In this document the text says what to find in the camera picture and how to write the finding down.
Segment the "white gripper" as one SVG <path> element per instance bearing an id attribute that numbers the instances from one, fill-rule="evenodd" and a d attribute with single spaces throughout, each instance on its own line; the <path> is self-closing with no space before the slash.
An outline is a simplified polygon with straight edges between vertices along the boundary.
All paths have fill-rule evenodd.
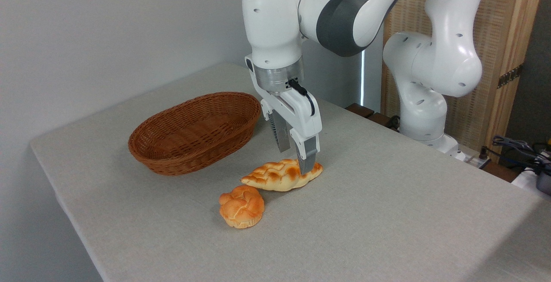
<path id="1" fill-rule="evenodd" d="M 260 74 L 260 68 L 254 66 L 252 55 L 246 56 L 245 62 L 254 89 L 264 100 L 261 102 L 264 119 L 270 123 L 279 151 L 284 152 L 291 148 L 288 123 L 291 125 L 289 133 L 295 143 L 301 175 L 307 174 L 315 165 L 316 154 L 319 152 L 319 133 L 322 130 L 319 106 L 315 97 L 310 93 L 303 95 L 292 87 L 278 95 L 269 93 L 259 86 L 260 80 L 256 75 Z"/>

